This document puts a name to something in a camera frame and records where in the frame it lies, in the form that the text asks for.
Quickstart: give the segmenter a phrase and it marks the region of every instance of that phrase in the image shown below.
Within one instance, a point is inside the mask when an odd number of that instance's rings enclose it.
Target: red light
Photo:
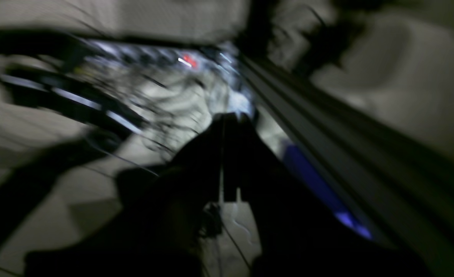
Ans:
[[[193,58],[191,58],[190,55],[184,55],[183,60],[189,63],[193,68],[197,67],[196,61]]]

